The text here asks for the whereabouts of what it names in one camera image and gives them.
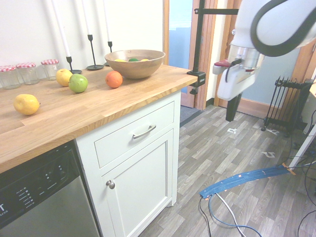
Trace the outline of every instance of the white candle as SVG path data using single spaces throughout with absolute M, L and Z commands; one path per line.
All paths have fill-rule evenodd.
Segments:
M 86 9 L 85 9 L 85 0 L 81 0 L 82 2 L 82 7 L 83 7 L 83 14 L 84 14 L 84 18 L 85 18 L 85 25 L 87 26 L 87 33 L 88 35 L 91 35 L 91 31 L 89 28 L 89 22 L 88 22 L 88 17 L 87 17 L 87 13 L 86 13 Z
M 107 8 L 107 4 L 106 4 L 106 0 L 103 0 L 103 6 L 104 6 L 104 15 L 105 15 L 105 25 L 107 27 L 107 35 L 108 35 L 108 41 L 111 41 L 110 38 L 110 29 L 109 29 L 109 19 L 108 19 L 108 8 Z
M 61 24 L 61 18 L 60 18 L 59 11 L 58 11 L 57 6 L 56 6 L 56 2 L 55 2 L 55 0 L 51 0 L 51 2 L 53 4 L 54 12 L 55 12 L 55 15 L 56 15 L 56 20 L 57 20 L 57 23 L 58 23 L 61 39 L 63 40 L 63 45 L 64 45 L 65 52 L 66 52 L 66 57 L 70 57 L 70 51 L 69 51 L 69 48 L 68 48 L 65 31 L 64 31 L 63 25 Z

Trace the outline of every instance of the dishwasher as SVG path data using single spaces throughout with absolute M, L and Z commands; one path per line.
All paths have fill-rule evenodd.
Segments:
M 0 237 L 100 237 L 74 141 L 0 174 Z

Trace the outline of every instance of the kitchen counter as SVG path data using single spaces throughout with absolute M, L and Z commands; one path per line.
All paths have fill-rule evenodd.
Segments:
M 124 79 L 111 89 L 105 83 L 111 70 L 83 70 L 89 85 L 81 94 L 56 81 L 0 89 L 0 173 L 197 81 L 187 69 L 162 65 L 147 79 Z M 14 109 L 19 94 L 37 97 L 40 108 L 34 115 Z

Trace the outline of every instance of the drawer handle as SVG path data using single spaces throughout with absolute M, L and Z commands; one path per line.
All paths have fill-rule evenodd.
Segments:
M 140 138 L 140 137 L 142 137 L 142 136 L 145 136 L 146 134 L 148 134 L 148 133 L 150 133 L 151 131 L 153 131 L 154 129 L 156 128 L 156 125 L 150 125 L 149 126 L 149 128 L 148 128 L 148 130 L 146 131 L 146 132 L 143 132 L 143 133 L 141 133 L 141 134 L 139 134 L 139 135 L 133 135 L 133 139 L 137 139 L 137 138 Z
M 106 185 L 109 186 L 110 189 L 114 189 L 114 188 L 115 188 L 115 183 L 112 182 L 111 180 L 109 180 L 108 182 L 106 182 Z

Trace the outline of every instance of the white cable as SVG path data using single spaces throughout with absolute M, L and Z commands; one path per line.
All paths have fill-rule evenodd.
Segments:
M 308 163 L 308 164 L 303 164 L 302 166 L 306 166 L 306 165 L 312 165 L 312 164 L 314 164 L 316 162 L 316 160 L 315 161 L 313 161 L 312 163 Z
M 231 215 L 233 216 L 233 219 L 234 219 L 234 222 L 235 224 L 237 225 L 237 229 L 239 231 L 239 233 L 243 236 L 243 237 L 246 237 L 245 234 L 241 231 L 241 229 L 238 227 L 238 224 L 237 224 L 237 221 L 236 221 L 236 217 L 233 213 L 233 211 L 231 210 L 231 208 L 228 206 L 228 204 L 225 202 L 225 200 L 219 195 L 219 194 L 216 194 L 217 197 L 219 197 L 220 200 L 222 200 L 223 204 L 227 207 L 227 209 L 229 210 L 229 212 L 231 213 Z

